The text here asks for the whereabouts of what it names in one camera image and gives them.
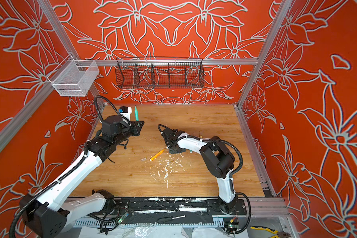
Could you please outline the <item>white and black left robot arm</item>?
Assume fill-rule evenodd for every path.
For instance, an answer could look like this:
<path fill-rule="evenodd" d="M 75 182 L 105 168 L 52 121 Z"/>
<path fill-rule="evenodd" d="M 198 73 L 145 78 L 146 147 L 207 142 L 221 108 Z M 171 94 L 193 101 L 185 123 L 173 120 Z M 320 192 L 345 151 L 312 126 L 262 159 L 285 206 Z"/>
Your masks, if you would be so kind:
<path fill-rule="evenodd" d="M 54 238 L 84 216 L 112 209 L 115 206 L 113 195 L 105 190 L 73 202 L 68 202 L 67 198 L 116 151 L 117 146 L 126 147 L 130 137 L 140 136 L 143 126 L 144 121 L 130 121 L 119 115 L 107 117 L 96 136 L 84 144 L 80 156 L 58 178 L 37 194 L 23 197 L 20 211 L 10 227 L 10 237 L 15 236 L 19 220 L 39 237 Z"/>

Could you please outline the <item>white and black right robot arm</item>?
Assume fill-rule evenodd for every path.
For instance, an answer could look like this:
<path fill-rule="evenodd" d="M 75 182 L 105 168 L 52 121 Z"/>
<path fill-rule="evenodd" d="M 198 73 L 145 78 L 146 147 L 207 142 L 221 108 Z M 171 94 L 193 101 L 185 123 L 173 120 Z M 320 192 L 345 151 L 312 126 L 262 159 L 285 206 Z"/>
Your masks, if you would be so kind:
<path fill-rule="evenodd" d="M 237 204 L 232 171 L 235 157 L 228 149 L 226 141 L 214 136 L 203 139 L 184 131 L 165 128 L 160 132 L 170 154 L 181 154 L 187 150 L 201 155 L 208 171 L 216 178 L 219 194 L 217 211 L 232 213 Z"/>

